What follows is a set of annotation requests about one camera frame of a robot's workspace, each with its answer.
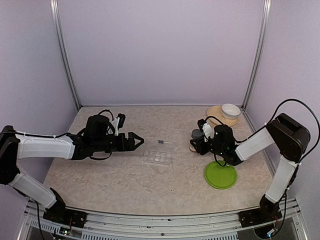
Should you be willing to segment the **clear plastic pill organizer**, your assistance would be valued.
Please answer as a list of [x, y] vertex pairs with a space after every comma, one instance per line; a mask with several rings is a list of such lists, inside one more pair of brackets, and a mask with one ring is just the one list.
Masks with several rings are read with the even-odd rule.
[[172, 142], [166, 140], [147, 140], [142, 145], [142, 160], [148, 164], [168, 166], [173, 162], [173, 151], [175, 147]]

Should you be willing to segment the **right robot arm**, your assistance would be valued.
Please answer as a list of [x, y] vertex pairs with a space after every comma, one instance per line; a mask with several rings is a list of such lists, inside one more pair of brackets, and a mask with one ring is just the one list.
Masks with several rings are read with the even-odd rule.
[[215, 164], [221, 168], [236, 167], [269, 149], [278, 151], [277, 169], [255, 212], [260, 222], [268, 221], [278, 211], [294, 180], [311, 141], [310, 131], [285, 113], [266, 122], [242, 141], [236, 140], [233, 129], [226, 124], [211, 127], [205, 119], [200, 119], [198, 126], [201, 135], [192, 138], [190, 145], [201, 156], [212, 154]]

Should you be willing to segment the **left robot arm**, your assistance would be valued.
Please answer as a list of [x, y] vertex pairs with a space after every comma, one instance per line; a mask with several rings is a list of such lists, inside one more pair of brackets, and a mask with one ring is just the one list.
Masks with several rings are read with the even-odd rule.
[[119, 132], [125, 118], [121, 113], [114, 120], [95, 114], [87, 119], [85, 128], [77, 134], [37, 135], [16, 131], [11, 125], [5, 126], [0, 133], [0, 183], [35, 200], [57, 221], [66, 222], [70, 211], [60, 195], [20, 169], [17, 161], [28, 158], [96, 160], [95, 153], [110, 156], [113, 152], [135, 151], [145, 140], [134, 132]]

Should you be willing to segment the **beige wooden plate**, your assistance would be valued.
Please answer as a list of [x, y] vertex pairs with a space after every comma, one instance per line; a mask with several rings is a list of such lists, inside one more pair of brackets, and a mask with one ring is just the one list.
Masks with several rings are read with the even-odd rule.
[[207, 110], [207, 115], [208, 116], [213, 116], [216, 117], [218, 120], [220, 120], [223, 124], [228, 125], [230, 127], [236, 125], [239, 121], [239, 117], [235, 119], [227, 119], [223, 116], [222, 113], [222, 106], [221, 105], [215, 105], [211, 106]]

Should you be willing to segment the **green plate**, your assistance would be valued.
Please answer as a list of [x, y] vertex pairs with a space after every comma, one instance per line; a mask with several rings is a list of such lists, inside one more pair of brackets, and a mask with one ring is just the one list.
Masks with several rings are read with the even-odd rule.
[[204, 169], [204, 178], [207, 183], [219, 190], [226, 190], [233, 187], [238, 179], [236, 169], [229, 165], [220, 165], [221, 160], [210, 162]]

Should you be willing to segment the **white ceramic bowl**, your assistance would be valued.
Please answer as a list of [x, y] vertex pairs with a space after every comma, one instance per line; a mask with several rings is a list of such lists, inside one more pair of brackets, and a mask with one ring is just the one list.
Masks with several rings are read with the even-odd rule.
[[241, 110], [234, 104], [225, 103], [221, 106], [222, 115], [228, 120], [237, 119]]

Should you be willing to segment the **front aluminium rail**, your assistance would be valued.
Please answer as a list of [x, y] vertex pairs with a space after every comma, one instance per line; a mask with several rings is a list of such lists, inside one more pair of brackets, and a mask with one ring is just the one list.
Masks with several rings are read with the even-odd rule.
[[148, 216], [87, 211], [82, 228], [43, 218], [29, 201], [17, 236], [19, 240], [256, 240], [264, 224], [243, 227], [239, 211], [208, 214]]

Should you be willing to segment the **left aluminium frame post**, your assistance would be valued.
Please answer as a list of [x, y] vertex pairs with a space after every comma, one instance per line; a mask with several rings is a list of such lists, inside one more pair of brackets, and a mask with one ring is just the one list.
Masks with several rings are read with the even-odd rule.
[[59, 52], [60, 52], [64, 72], [66, 75], [66, 81], [71, 93], [71, 97], [72, 97], [75, 109], [78, 112], [81, 109], [82, 105], [81, 105], [79, 94], [73, 79], [70, 62], [68, 59], [67, 49], [64, 41], [63, 28], [62, 28], [60, 11], [59, 11], [59, 1], [50, 0], [50, 8], [51, 8], [51, 14], [52, 14], [53, 23], [54, 23], [54, 29], [57, 37]]

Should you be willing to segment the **aluminium frame post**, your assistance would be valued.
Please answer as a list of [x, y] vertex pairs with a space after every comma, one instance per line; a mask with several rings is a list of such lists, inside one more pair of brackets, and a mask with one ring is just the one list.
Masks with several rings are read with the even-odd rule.
[[251, 68], [250, 76], [249, 76], [249, 82], [246, 88], [246, 92], [244, 95], [244, 99], [242, 102], [242, 110], [245, 112], [249, 106], [250, 98], [253, 93], [254, 85], [256, 82], [257, 73], [259, 70], [261, 57], [263, 55], [263, 48], [265, 43], [265, 38], [267, 34], [267, 28], [270, 18], [270, 11], [271, 11], [271, 0], [265, 0], [263, 2], [263, 11], [262, 11], [262, 17], [261, 17], [261, 23], [259, 28], [259, 34], [258, 34], [258, 40], [257, 40], [257, 46], [255, 50], [255, 55], [253, 59], [253, 65]]
[[64, 41], [63, 28], [62, 28], [60, 11], [59, 11], [59, 1], [50, 0], [50, 8], [51, 8], [51, 14], [52, 14], [53, 23], [54, 23], [54, 29], [57, 37], [59, 52], [60, 52], [64, 72], [66, 75], [66, 81], [71, 93], [71, 97], [72, 97], [75, 109], [78, 112], [81, 109], [82, 105], [81, 105], [79, 94], [73, 79], [70, 62], [68, 59], [67, 49]]

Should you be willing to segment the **right aluminium frame post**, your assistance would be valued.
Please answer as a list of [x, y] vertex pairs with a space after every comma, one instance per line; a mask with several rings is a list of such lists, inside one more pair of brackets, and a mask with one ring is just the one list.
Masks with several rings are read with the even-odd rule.
[[259, 28], [259, 34], [258, 34], [258, 40], [257, 40], [257, 46], [255, 50], [255, 55], [253, 59], [253, 65], [251, 68], [250, 76], [249, 76], [249, 82], [246, 88], [246, 92], [244, 95], [244, 99], [242, 102], [242, 110], [245, 112], [249, 106], [250, 98], [253, 93], [254, 85], [256, 82], [257, 73], [259, 70], [261, 57], [263, 55], [263, 48], [265, 43], [265, 38], [267, 34], [267, 28], [270, 18], [270, 11], [271, 11], [271, 0], [265, 0], [263, 2], [263, 11], [262, 11], [262, 17], [261, 17], [261, 23]]

